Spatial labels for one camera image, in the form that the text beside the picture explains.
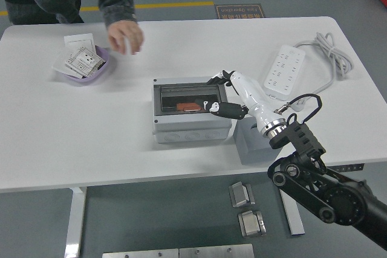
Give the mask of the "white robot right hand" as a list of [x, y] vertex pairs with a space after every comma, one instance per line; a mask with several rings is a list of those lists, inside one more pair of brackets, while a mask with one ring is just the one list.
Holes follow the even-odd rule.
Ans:
[[261, 134], [267, 134], [276, 126], [283, 125], [285, 120], [268, 103], [262, 88], [254, 84], [250, 77], [237, 71], [221, 71], [206, 83], [207, 85], [231, 86], [241, 99], [241, 104], [227, 102], [210, 102], [201, 100], [197, 103], [213, 115], [240, 120], [247, 114], [255, 117], [256, 127]]

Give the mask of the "person's left hand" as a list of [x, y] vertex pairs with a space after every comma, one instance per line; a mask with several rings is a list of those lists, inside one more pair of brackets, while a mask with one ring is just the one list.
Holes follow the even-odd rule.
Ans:
[[107, 28], [108, 41], [113, 51], [125, 55], [135, 55], [141, 51], [144, 34], [140, 26], [134, 21], [117, 21]]

